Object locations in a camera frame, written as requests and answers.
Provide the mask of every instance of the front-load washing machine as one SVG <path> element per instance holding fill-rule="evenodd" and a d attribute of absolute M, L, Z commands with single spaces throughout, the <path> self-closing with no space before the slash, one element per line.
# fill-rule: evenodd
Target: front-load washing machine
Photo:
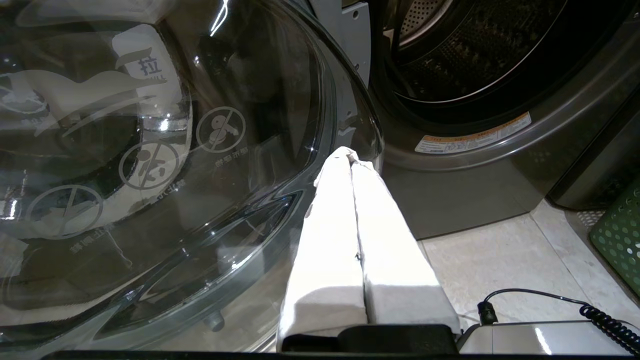
<path fill-rule="evenodd" d="M 0 1 L 0 357 L 268 345 L 324 159 L 382 152 L 311 14 Z"/>
<path fill-rule="evenodd" d="M 635 1 L 370 1 L 383 178 L 416 238 L 526 213 L 640 81 Z"/>

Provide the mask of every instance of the warning label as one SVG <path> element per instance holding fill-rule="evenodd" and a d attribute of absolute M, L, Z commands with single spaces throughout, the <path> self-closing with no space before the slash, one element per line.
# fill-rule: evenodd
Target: warning label
<path fill-rule="evenodd" d="M 529 124 L 531 124 L 531 116 L 527 111 L 506 124 L 477 134 L 455 138 L 425 135 L 418 143 L 418 146 L 415 147 L 415 151 L 423 154 L 454 154 L 456 152 L 469 151 L 500 141 L 524 129 Z"/>

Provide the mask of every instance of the green plastic laundry basket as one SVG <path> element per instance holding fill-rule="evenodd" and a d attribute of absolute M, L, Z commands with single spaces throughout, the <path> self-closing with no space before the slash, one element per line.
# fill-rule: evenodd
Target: green plastic laundry basket
<path fill-rule="evenodd" d="M 622 280 L 640 296 L 640 178 L 593 226 L 589 239 Z"/>

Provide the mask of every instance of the white floor tile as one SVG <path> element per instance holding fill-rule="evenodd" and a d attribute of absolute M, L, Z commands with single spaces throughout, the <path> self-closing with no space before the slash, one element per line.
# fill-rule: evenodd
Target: white floor tile
<path fill-rule="evenodd" d="M 587 301 L 613 318 L 640 325 L 640 309 L 575 234 L 564 211 L 543 201 L 531 216 L 586 294 Z"/>
<path fill-rule="evenodd" d="M 421 242 L 464 329 L 477 303 L 503 288 L 529 288 L 576 299 L 585 294 L 529 215 Z M 582 320 L 579 306 L 524 293 L 491 299 L 500 322 Z"/>

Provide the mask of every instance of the power cord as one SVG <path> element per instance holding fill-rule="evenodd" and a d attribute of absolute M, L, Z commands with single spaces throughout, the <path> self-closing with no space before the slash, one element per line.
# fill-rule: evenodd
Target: power cord
<path fill-rule="evenodd" d="M 613 341 L 617 342 L 621 347 L 625 350 L 629 351 L 632 355 L 636 357 L 640 357 L 640 336 L 636 333 L 628 329 L 626 326 L 622 325 L 621 322 L 616 319 L 611 318 L 611 316 L 607 315 L 603 311 L 598 308 L 592 306 L 588 302 L 571 299 L 568 297 L 555 295 L 551 293 L 545 293 L 543 291 L 529 290 L 529 289 L 502 289 L 498 291 L 494 291 L 487 295 L 484 298 L 484 301 L 478 303 L 478 315 L 480 316 L 480 324 L 481 325 L 490 325 L 498 321 L 498 317 L 495 314 L 495 310 L 493 309 L 493 305 L 489 302 L 489 299 L 502 293 L 530 293 L 536 295 L 542 295 L 546 297 L 552 297 L 554 299 L 573 302 L 574 304 L 582 305 L 580 307 L 580 315 L 586 317 L 591 320 L 591 323 L 598 327 L 602 332 L 604 332 L 608 337 L 610 337 Z"/>

